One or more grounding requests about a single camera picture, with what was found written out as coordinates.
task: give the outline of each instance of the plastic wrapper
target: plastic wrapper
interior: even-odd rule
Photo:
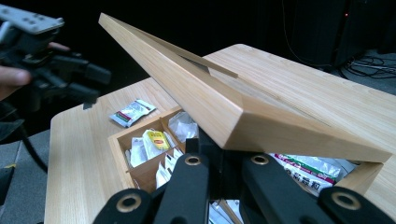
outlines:
[[[110,115],[110,118],[122,127],[129,128],[141,117],[155,110],[156,107],[143,100],[137,99],[120,111]]]
[[[233,224],[230,217],[224,212],[218,202],[213,202],[209,205],[209,221],[215,224]]]
[[[294,180],[316,196],[322,189],[332,187],[341,172],[341,168],[317,157],[273,153],[270,155],[285,168]]]
[[[130,151],[130,163],[132,167],[136,167],[148,160],[148,155],[146,153],[146,149],[143,143],[143,138],[133,137],[132,148],[130,149]]]
[[[198,133],[198,124],[194,122],[187,112],[178,112],[170,118],[168,127],[182,143],[184,143],[187,138],[195,137]]]
[[[155,175],[157,188],[164,185],[171,179],[171,174],[169,174],[161,163],[158,164],[158,170]]]
[[[174,158],[177,160],[179,157],[181,157],[183,153],[178,150],[177,148],[174,149]]]
[[[167,154],[165,155],[165,169],[167,171],[170,171],[170,173],[172,174],[174,169],[175,169],[175,165],[176,165],[176,159],[173,158],[171,155]]]
[[[323,158],[323,157],[318,157],[318,159],[320,159],[321,161],[325,161],[333,166],[339,167],[341,169],[340,174],[335,179],[335,182],[339,182],[340,180],[342,180],[358,166],[357,164],[354,164],[344,159],[333,159],[333,158]]]

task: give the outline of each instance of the wooden table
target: wooden table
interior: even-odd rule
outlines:
[[[211,74],[267,103],[358,134],[396,154],[396,97],[245,45],[205,56],[239,75]],[[248,83],[253,88],[246,88]],[[152,78],[82,105],[51,121],[45,223],[92,223],[107,200],[123,189],[107,138],[123,130],[109,115],[134,99],[157,107],[149,116],[177,106]],[[396,156],[384,165],[365,197],[396,219]]]

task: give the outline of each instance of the colorful packaging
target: colorful packaging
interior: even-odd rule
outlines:
[[[125,128],[129,128],[142,116],[149,114],[156,107],[143,100],[135,100],[120,111],[110,115],[110,118]]]
[[[316,196],[322,189],[332,187],[340,174],[339,167],[321,161],[317,157],[276,153],[270,155],[284,167],[288,175]]]
[[[170,148],[162,132],[145,130],[142,137],[148,160],[151,160]]]

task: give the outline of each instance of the wooden box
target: wooden box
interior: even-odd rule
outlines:
[[[131,140],[133,137],[142,136],[143,132],[147,129],[167,131],[170,133],[169,130],[165,130],[167,128],[168,121],[180,111],[183,111],[181,107],[175,107],[169,111],[161,113],[157,117],[139,122],[131,128],[120,133],[116,133],[108,138],[120,178],[125,188],[141,188],[147,192],[152,192],[156,189],[155,175],[158,170],[159,162],[161,161],[163,163],[164,161],[165,153],[162,153],[161,155],[146,161],[135,168],[130,168],[125,156],[125,150],[131,148]],[[179,148],[185,152],[184,144],[179,144]],[[166,152],[173,155],[173,149],[169,149]],[[357,168],[352,171],[352,173],[338,182],[336,186],[353,189],[364,194],[373,183],[382,166],[383,163],[380,162],[362,162],[361,165],[357,166]]]
[[[392,155],[394,138],[374,137],[389,133],[383,128],[392,120],[386,114],[388,101],[386,115],[378,113],[372,105],[383,100],[364,91],[357,94],[352,83],[307,74],[312,71],[301,64],[252,48],[249,54],[269,57],[269,63],[241,64],[239,56],[228,52],[227,64],[234,66],[228,69],[106,14],[99,23],[225,150],[361,161],[337,184],[359,193],[370,187]],[[361,111],[384,118],[379,132],[372,128],[378,124],[367,122],[370,117],[354,120]]]
[[[172,134],[177,147],[183,153],[185,152],[185,144],[180,143],[173,133],[167,128],[169,119],[181,111],[183,110],[177,106],[154,118],[136,123],[132,127],[108,138],[120,178],[125,188],[140,188],[147,192],[154,191],[156,189],[155,175],[158,170],[159,162],[164,162],[165,153],[173,156],[174,151],[173,149],[168,149],[159,156],[132,168],[127,161],[125,151],[131,149],[133,137],[141,137],[147,129],[154,129],[162,132],[167,131]]]

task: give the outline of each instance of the light wood surface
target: light wood surface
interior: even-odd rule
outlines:
[[[267,103],[273,101],[277,105],[284,102],[283,108],[293,113],[359,134],[392,153],[396,152],[396,97],[393,95],[245,45],[230,46],[205,58],[234,71],[243,79],[235,82],[229,76],[211,71],[214,77],[235,85],[236,89],[257,100],[267,98]],[[243,83],[250,89],[241,88]],[[303,83],[314,92],[304,91]],[[263,91],[262,86],[278,91]],[[320,95],[323,91],[328,97],[332,95],[330,101]],[[53,118],[45,223],[92,223],[106,201],[124,188],[124,179],[119,176],[107,141],[110,135],[124,129],[108,116],[135,98],[157,106],[148,118],[177,106],[157,82],[148,78],[99,98],[92,109],[83,110],[81,105]],[[396,157],[392,156],[384,163],[365,196],[396,219],[394,171]]]
[[[124,189],[107,138],[125,129],[108,116],[136,98],[157,107],[142,120],[177,106],[149,78],[100,97],[91,109],[77,106],[52,119],[45,223],[92,223],[107,200]]]
[[[103,13],[99,23],[223,149],[376,162],[391,155],[359,135],[242,94],[183,58],[191,53],[129,24]],[[190,59],[210,66],[205,59]]]
[[[108,143],[110,145],[111,152],[113,153],[113,157],[115,160],[114,162],[117,165],[117,170],[120,175],[120,180],[122,182],[123,188],[128,189],[137,186],[138,188],[144,189],[147,192],[152,192],[155,190],[155,175],[158,169],[158,162],[163,161],[164,155],[162,154],[161,157],[158,156],[149,161],[146,161],[144,166],[139,165],[134,169],[130,169],[130,166],[128,165],[129,162],[126,160],[125,157],[125,151],[131,149],[131,140],[133,137],[141,137],[143,133],[148,129],[153,129],[161,132],[167,131],[169,134],[172,135],[173,142],[177,143],[174,134],[168,129],[168,121],[180,111],[182,111],[181,107],[177,106],[161,113],[156,117],[143,120],[139,123],[136,123],[129,129],[125,129],[119,133],[113,134],[108,137]],[[177,145],[180,150],[185,152],[184,144],[178,142]],[[173,155],[173,150],[167,150],[166,153]]]

